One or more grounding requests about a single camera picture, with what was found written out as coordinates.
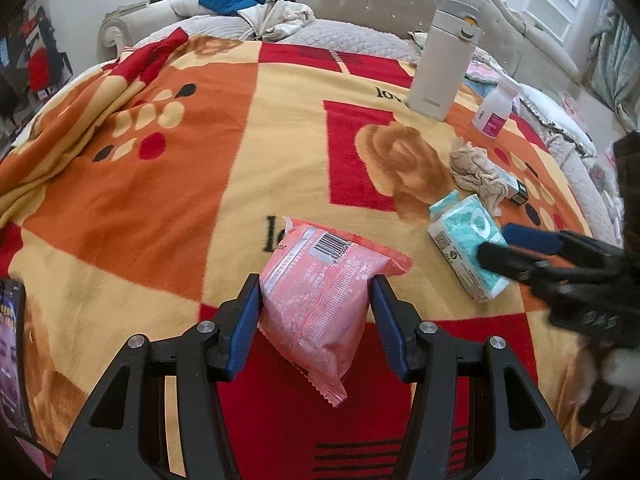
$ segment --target white thermos bottle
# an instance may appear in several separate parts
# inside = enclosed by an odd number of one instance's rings
[[[440,4],[406,99],[411,110],[445,119],[482,35],[480,19],[480,11],[463,2]]]

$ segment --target smartphone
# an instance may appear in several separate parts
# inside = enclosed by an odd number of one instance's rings
[[[9,427],[33,436],[22,368],[24,285],[0,280],[0,412]]]

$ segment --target barcode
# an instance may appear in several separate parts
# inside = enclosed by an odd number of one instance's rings
[[[347,251],[350,245],[351,242],[343,240],[339,236],[331,233],[325,233],[314,244],[309,253],[316,257],[319,257],[318,253],[324,254],[324,256],[328,256],[328,261],[327,258],[321,257],[320,259],[324,260],[328,264],[334,264]]]
[[[443,251],[444,249],[446,249],[451,245],[451,240],[449,240],[449,237],[444,231],[439,232],[434,238],[434,240],[441,251]]]

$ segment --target orange blanket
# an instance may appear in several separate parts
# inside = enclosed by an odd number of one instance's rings
[[[0,265],[28,295],[34,439],[58,452],[128,336],[167,338],[211,316],[262,270],[282,216],[295,216],[410,255],[412,271],[391,280],[398,297],[454,335],[504,336],[577,443],[575,336],[547,325],[543,305],[517,284],[474,303],[426,229],[428,205],[453,187],[442,161],[456,135],[526,183],[529,204],[504,204],[500,222],[588,234],[586,222],[526,124],[510,120],[497,140],[483,137],[465,88],[445,123],[425,118],[402,102],[413,73],[389,59],[187,40],[178,29],[57,94],[0,165]],[[243,478],[316,478],[341,470],[339,460],[390,473],[412,392],[388,370],[372,324],[345,386],[349,397],[331,408],[257,333],[246,370],[220,388]],[[167,406],[180,470],[170,394]],[[367,452],[322,458],[342,447]]]

